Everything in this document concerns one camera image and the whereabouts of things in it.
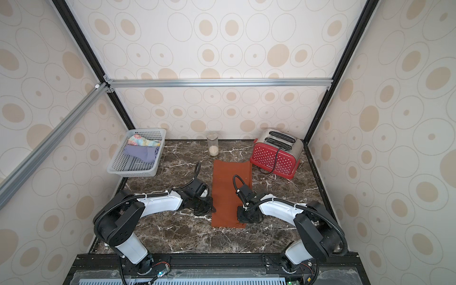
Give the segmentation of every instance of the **toaster slot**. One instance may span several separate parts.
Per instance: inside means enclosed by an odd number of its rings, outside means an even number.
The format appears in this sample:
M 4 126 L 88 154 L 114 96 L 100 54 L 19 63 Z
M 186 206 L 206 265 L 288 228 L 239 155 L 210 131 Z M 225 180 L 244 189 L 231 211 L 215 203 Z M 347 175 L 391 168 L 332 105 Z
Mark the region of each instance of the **toaster slot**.
M 277 146 L 278 148 L 284 149 L 285 151 L 291 150 L 291 145 L 287 145 L 281 141 L 275 140 L 273 138 L 267 137 L 264 139 L 265 142 Z
M 288 141 L 288 142 L 290 142 L 292 144 L 294 144 L 296 142 L 296 140 L 294 138 L 290 137 L 289 135 L 285 135 L 283 133 L 271 131 L 271 132 L 269 132 L 269 134 L 271 136 L 276 137 L 276 138 L 279 138 L 279 139 L 282 139 L 282 140 L 286 140 L 286 141 Z

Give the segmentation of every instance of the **cloth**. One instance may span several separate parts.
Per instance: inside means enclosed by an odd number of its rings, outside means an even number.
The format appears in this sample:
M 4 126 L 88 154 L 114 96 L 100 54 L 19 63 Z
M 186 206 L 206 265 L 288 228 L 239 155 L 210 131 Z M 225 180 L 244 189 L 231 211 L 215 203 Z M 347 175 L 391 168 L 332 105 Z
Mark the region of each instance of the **cloth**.
M 238 221 L 238 206 L 242 202 L 233 186 L 233 175 L 239 175 L 252 187 L 252 164 L 247 162 L 214 161 L 212 175 L 212 199 L 216 212 L 212 213 L 213 227 L 245 228 L 245 223 Z
M 148 147 L 140 145 L 126 145 L 124 148 L 124 155 L 137 157 L 144 162 L 155 162 L 158 149 L 158 146 Z
M 141 145 L 141 146 L 160 146 L 160 142 L 155 140 L 147 140 L 142 136 L 136 134 L 128 139 L 127 144 L 129 145 Z

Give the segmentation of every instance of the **wallpaper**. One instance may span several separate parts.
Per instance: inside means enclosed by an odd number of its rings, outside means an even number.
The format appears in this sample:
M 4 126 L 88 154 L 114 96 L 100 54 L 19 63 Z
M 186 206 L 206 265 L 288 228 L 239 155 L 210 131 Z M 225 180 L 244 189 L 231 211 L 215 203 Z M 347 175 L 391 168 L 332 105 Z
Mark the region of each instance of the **wallpaper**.
M 455 28 L 455 1 L 383 1 L 310 143 L 373 285 L 456 280 Z
M 110 78 L 331 77 L 365 0 L 67 0 Z
M 106 172 L 126 128 L 103 95 L 0 210 L 0 284 L 60 285 L 93 240 L 119 176 Z
M 136 128 L 164 128 L 168 139 L 254 139 L 275 128 L 304 138 L 325 86 L 118 88 Z
M 97 80 L 43 0 L 0 1 L 0 35 L 1 183 Z

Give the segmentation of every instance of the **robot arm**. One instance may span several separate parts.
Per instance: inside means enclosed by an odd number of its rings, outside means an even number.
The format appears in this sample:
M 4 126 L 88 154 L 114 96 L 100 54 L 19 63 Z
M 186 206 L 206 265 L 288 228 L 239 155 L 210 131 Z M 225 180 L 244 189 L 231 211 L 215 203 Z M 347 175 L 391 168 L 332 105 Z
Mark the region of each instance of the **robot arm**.
M 240 188 L 236 186 L 236 178 L 243 183 Z M 284 220 L 298 230 L 301 240 L 291 243 L 282 254 L 281 265 L 285 270 L 293 271 L 302 261 L 312 258 L 325 262 L 345 240 L 337 222 L 319 202 L 291 203 L 272 194 L 257 194 L 237 175 L 233 177 L 233 184 L 243 202 L 243 206 L 238 207 L 240 222 L 260 223 L 263 216 L 268 215 Z
M 133 232 L 140 218 L 184 208 L 192 209 L 196 216 L 215 211 L 212 198 L 206 197 L 207 184 L 196 178 L 199 167 L 198 163 L 193 179 L 182 187 L 173 188 L 175 191 L 133 194 L 128 189 L 122 189 L 97 213 L 93 219 L 93 231 L 117 254 L 128 258 L 139 274 L 146 274 L 153 259 Z

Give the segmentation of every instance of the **orange cloth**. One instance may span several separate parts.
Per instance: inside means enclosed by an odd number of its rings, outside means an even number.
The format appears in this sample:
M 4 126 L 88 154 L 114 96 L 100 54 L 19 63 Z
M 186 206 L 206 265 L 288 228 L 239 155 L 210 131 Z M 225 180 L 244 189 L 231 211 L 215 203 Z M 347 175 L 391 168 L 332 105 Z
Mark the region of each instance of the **orange cloth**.
M 242 202 L 236 195 L 233 186 L 233 175 L 239 175 L 244 182 L 252 187 L 252 164 L 247 162 L 214 161 L 212 175 L 212 199 L 217 210 L 212 213 L 213 227 L 245 228 L 245 223 L 238 221 L 238 206 Z

